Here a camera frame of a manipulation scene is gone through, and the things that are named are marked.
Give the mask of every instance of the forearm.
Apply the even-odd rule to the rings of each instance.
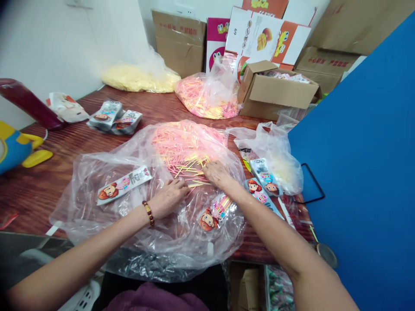
[[[149,217],[141,205],[97,235],[65,252],[8,291],[16,310],[57,310],[95,274]]]
[[[291,278],[316,268],[331,269],[297,231],[236,181],[228,184],[224,191],[242,210],[260,239]]]

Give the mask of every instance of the blue partition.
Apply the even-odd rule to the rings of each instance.
[[[415,13],[289,134],[320,242],[365,310],[415,310]],[[317,193],[305,178],[305,199]]]

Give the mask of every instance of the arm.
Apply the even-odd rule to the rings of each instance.
[[[297,310],[358,310],[336,272],[297,231],[234,180],[220,162],[208,163],[204,173],[238,205],[288,274]]]
[[[148,204],[155,219],[170,214],[189,188],[184,181],[170,181]],[[107,259],[129,238],[148,226],[150,218],[143,205],[97,235],[43,266],[8,292],[16,310],[57,310],[72,297]]]

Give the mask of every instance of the beaded bracelet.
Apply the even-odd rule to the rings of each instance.
[[[151,208],[148,206],[147,201],[143,201],[143,205],[146,209],[146,212],[147,212],[148,216],[150,217],[150,225],[153,227],[154,226],[154,217],[151,214]]]

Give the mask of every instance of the bag of pink sticks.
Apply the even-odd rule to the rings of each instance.
[[[175,93],[192,114],[206,119],[236,117],[242,108],[238,103],[239,82],[232,70],[218,58],[209,73],[196,73],[177,82]]]
[[[228,150],[227,142],[224,131],[183,120],[149,125],[111,152],[80,155],[50,222],[60,221],[59,227],[78,244],[127,215],[143,200],[149,201],[168,180],[182,178],[192,190],[185,201],[168,217],[156,220],[154,227],[128,240],[106,269],[133,279],[190,280],[226,260],[243,240],[244,217],[228,200],[220,201],[226,209],[217,228],[204,230],[200,222],[201,214],[223,194],[203,175],[207,162],[220,160],[237,181],[242,184],[245,180],[241,162]],[[131,172],[142,172],[144,180],[126,191],[131,186],[126,176]],[[114,189],[123,195],[98,206],[98,191],[114,181]]]

